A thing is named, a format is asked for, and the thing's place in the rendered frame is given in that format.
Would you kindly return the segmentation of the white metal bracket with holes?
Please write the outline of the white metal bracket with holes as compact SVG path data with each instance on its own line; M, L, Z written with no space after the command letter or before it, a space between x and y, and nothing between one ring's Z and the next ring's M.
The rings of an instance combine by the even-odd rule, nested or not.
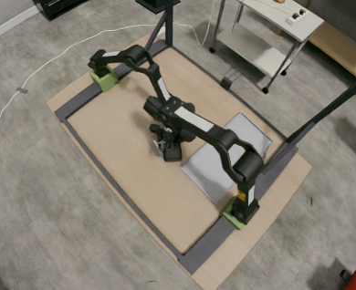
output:
M155 148L157 149L157 151L160 153L160 155L161 155L161 157L163 158L163 144L164 143L166 143L166 141L160 141L160 142L158 142L158 143L156 143L156 141L154 140L153 141L154 142L154 146L155 146ZM156 144L156 145L155 145ZM161 147L159 147L159 144L161 144ZM158 148L157 148L158 147Z

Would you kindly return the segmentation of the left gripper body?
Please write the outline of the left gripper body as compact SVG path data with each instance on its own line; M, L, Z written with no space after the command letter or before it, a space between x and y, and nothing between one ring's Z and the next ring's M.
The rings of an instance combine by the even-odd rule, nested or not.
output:
M163 160L165 162L174 162L182 160L182 149L179 149L179 143L177 143L178 136L181 135L181 131L175 134L167 134L163 129L163 141L167 141L168 149L163 150Z

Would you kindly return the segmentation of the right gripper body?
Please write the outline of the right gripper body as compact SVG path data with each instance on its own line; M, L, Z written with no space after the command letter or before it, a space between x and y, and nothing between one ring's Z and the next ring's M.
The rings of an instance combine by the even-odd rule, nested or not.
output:
M155 131L158 131L158 132L161 132L161 134L163 134L160 125L156 125L156 124L151 124L150 131L153 133L155 133Z

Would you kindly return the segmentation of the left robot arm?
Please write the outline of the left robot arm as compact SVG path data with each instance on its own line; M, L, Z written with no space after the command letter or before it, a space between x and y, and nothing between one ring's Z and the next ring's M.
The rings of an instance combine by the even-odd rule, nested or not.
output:
M256 178L264 166L264 161L255 147L239 139L231 129L224 129L192 112L187 108L186 103L177 97L170 98L164 104L152 95L146 99L143 109L155 121L162 123L162 128L167 134L181 131L177 143L181 140L192 142L198 137L215 148L219 153L223 170L237 184L238 196L232 202L230 214L239 223L247 225L260 209L254 194ZM153 112L159 113L152 115ZM243 147L245 152L232 166L228 151L234 144Z

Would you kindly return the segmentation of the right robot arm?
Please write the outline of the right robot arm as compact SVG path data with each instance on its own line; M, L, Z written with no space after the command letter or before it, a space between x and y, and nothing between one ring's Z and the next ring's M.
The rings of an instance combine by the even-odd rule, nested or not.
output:
M148 68L137 66L144 57L147 58L150 64ZM103 78L109 74L109 70L106 68L108 64L125 62L127 67L130 67L135 72L143 73L149 78L157 95L157 99L160 100L163 104L170 98L175 97L172 93L168 92L160 72L160 67L153 61L151 53L140 45L136 44L127 48L126 50L112 52L106 52L105 49L99 49L89 60L90 64L88 63L87 65L94 69L93 72L99 78Z

